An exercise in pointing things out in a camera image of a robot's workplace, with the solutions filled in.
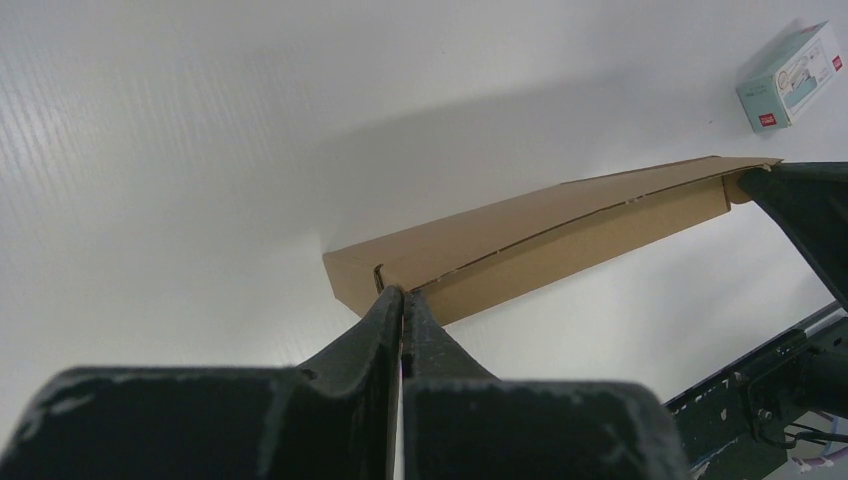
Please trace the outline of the brown cardboard box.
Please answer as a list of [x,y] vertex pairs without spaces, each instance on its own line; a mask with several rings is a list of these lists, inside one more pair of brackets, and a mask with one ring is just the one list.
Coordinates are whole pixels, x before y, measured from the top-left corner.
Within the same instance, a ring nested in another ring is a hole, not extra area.
[[334,296],[364,314],[381,291],[420,293],[443,325],[719,217],[739,177],[773,158],[708,156],[560,183],[328,252]]

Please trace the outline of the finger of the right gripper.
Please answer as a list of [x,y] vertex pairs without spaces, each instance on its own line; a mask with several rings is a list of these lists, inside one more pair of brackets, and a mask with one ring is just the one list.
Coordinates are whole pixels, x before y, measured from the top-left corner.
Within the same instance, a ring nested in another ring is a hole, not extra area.
[[780,227],[842,307],[847,306],[847,164],[779,163],[738,186]]

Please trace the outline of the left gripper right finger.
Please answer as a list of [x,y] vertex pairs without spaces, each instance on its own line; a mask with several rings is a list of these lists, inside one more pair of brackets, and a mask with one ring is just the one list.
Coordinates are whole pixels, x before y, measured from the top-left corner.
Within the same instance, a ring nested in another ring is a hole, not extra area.
[[409,479],[686,479],[670,412],[642,385],[502,380],[404,299],[404,473]]

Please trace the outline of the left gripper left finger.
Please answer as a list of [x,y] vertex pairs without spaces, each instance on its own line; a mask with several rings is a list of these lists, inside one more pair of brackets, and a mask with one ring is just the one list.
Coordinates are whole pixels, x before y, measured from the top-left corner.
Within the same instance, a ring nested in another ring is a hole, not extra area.
[[295,365],[80,367],[47,381],[5,479],[388,479],[404,295]]

